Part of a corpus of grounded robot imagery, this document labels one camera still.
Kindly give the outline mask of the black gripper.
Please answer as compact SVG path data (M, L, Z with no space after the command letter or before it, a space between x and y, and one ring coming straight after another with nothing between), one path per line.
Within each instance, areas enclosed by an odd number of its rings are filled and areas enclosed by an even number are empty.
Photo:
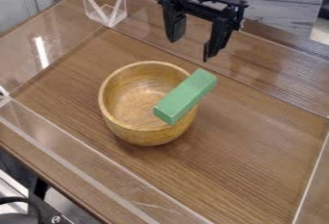
M186 14L213 20L210 40L205 43L204 62L226 47L233 29L241 30L248 0L158 0L163 8L166 37L177 42L186 29Z

